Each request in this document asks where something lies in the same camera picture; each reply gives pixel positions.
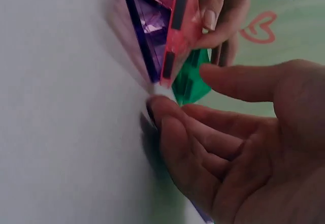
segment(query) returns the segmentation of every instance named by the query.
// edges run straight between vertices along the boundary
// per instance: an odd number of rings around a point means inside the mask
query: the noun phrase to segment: white surface
[[[144,153],[110,1],[0,0],[1,224],[201,223]]]
[[[177,102],[172,89],[167,89],[167,88],[165,88],[163,86],[160,86],[157,83],[157,84],[155,84],[153,86],[152,90],[153,90],[151,92],[152,94],[164,95],[164,96],[168,97],[170,100],[173,100],[173,101]]]

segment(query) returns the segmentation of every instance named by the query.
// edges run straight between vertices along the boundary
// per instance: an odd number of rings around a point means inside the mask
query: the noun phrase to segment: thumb
[[[223,0],[200,0],[200,10],[203,25],[214,31],[223,6]]]

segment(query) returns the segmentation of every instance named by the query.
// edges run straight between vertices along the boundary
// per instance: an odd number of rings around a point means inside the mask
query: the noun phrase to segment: heart
[[[243,38],[253,43],[270,44],[275,41],[275,35],[270,29],[270,25],[276,20],[276,18],[277,15],[272,11],[263,12],[259,14],[246,28],[240,30],[239,33]],[[266,39],[258,39],[252,36],[257,35],[257,31],[255,29],[257,25],[268,34]]]

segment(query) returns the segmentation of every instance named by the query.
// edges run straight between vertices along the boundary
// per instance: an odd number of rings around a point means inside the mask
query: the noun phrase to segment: fingernail
[[[156,121],[155,121],[155,119],[154,119],[153,111],[152,111],[151,106],[149,105],[148,102],[147,102],[147,104],[146,104],[146,107],[147,107],[147,112],[148,112],[148,115],[149,115],[149,117],[150,117],[150,120],[151,120],[152,124],[153,124],[155,127],[157,127],[157,125],[156,125]]]
[[[217,15],[214,11],[206,10],[203,16],[203,24],[206,28],[214,31],[217,25]]]

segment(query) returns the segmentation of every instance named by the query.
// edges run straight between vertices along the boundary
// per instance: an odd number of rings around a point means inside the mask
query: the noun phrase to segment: finger
[[[265,148],[266,141],[274,143],[272,136],[261,133],[252,135],[245,143],[245,150],[227,172],[214,202],[214,214],[219,223],[239,223],[235,219],[238,220],[239,212],[245,213],[245,210],[240,211],[243,203],[247,203],[255,193],[270,183],[273,165]]]
[[[221,55],[222,44],[218,47],[212,49],[211,52],[211,64],[219,65],[220,62],[220,55]]]
[[[229,169],[230,162],[218,157],[215,154],[208,153],[203,145],[193,136],[189,135],[192,143],[192,152],[198,162],[219,180],[223,179]]]
[[[203,25],[208,30],[215,30],[223,0],[200,0]]]
[[[204,34],[196,43],[197,48],[214,48],[229,39],[245,20],[249,0],[226,0],[214,31]]]
[[[216,92],[248,102],[273,101],[279,81],[287,66],[233,66],[219,68],[211,64],[200,67],[202,79]]]
[[[208,153],[230,161],[237,155],[242,143],[241,139],[214,130],[191,117],[187,120],[186,128]]]
[[[172,116],[185,123],[185,113],[174,101],[162,95],[155,95],[147,101],[148,114],[157,128],[161,127],[164,116]]]
[[[233,64],[238,50],[238,35],[235,33],[221,46],[219,67],[229,67]]]
[[[185,118],[186,114],[176,103],[169,100],[167,97],[154,96],[148,100],[147,105],[152,111],[151,117],[154,117],[155,124],[158,128],[161,128],[161,120],[166,116],[175,117],[184,124],[187,124],[187,119]],[[225,171],[228,169],[229,162],[214,154],[208,153],[192,134],[189,137],[192,142],[190,144],[191,149],[197,161],[214,176],[222,178]]]
[[[185,196],[211,214],[220,182],[195,159],[186,129],[179,120],[167,116],[161,125],[160,151],[174,183]]]
[[[182,107],[182,110],[188,116],[206,126],[242,140],[247,139],[256,131],[260,123],[273,119],[219,111],[200,105],[185,105]]]

